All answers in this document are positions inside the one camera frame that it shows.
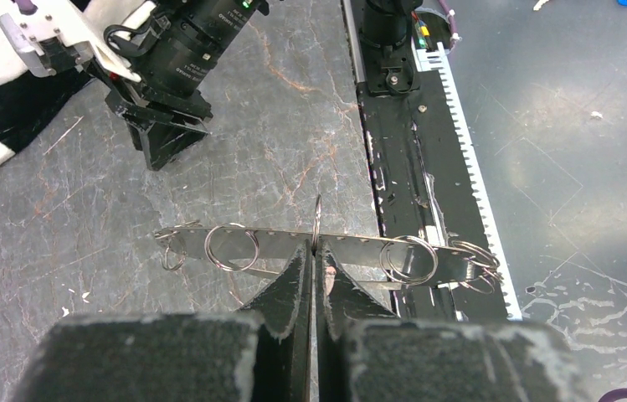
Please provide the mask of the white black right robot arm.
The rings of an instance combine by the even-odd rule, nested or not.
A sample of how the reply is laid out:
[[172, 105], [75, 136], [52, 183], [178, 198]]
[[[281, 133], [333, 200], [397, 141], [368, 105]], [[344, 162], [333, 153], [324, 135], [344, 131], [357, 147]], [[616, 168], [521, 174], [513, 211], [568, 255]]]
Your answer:
[[212, 106], [198, 87], [251, 17], [269, 12], [266, 1], [157, 1], [136, 27], [105, 29], [105, 44], [141, 78], [111, 77], [105, 101], [148, 169], [162, 169], [207, 136]]

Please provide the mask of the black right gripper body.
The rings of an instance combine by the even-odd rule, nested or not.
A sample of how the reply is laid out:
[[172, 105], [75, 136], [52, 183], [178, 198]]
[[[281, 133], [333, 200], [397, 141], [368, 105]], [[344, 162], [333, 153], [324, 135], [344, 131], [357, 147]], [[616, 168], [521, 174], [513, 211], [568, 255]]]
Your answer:
[[128, 125], [134, 148], [143, 153], [151, 171], [164, 168], [208, 135], [204, 124], [213, 114], [199, 91], [179, 97], [141, 83], [110, 87], [105, 102]]

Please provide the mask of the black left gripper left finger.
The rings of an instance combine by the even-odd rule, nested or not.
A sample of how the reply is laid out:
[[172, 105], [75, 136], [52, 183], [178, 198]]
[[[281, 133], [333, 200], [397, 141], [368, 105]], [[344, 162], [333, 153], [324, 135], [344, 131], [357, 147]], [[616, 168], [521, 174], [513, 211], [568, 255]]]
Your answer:
[[309, 241], [233, 312], [75, 315], [45, 335], [17, 401], [306, 401]]

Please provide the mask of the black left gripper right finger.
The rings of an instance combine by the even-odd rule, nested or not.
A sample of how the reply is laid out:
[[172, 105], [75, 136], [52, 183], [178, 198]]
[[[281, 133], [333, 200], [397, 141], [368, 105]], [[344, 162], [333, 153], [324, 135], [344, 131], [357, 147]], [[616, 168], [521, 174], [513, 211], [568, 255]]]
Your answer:
[[316, 258], [322, 401], [586, 401], [561, 336], [532, 322], [397, 317]]

